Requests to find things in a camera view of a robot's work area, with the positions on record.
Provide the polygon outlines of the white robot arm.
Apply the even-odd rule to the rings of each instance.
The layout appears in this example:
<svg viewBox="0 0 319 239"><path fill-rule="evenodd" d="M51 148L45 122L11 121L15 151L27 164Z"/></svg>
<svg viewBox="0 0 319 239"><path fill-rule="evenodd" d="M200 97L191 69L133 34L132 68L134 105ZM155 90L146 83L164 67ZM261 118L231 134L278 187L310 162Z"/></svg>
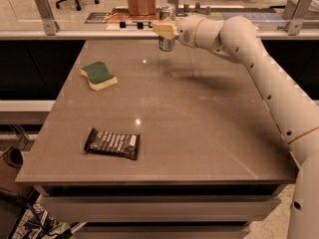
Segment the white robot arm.
<svg viewBox="0 0 319 239"><path fill-rule="evenodd" d="M287 239L319 239L319 107L268 54L255 26L242 16L190 16L157 21L153 31L247 69L299 164Z"/></svg>

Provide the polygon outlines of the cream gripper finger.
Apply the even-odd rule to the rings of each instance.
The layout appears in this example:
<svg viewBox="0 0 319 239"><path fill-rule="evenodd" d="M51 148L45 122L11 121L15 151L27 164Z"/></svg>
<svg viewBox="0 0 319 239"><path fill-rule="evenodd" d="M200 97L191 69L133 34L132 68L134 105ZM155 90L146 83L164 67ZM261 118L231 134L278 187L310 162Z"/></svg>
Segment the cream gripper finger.
<svg viewBox="0 0 319 239"><path fill-rule="evenodd" d="M153 31L168 40L174 40L179 36L178 27L174 21L153 22Z"/></svg>

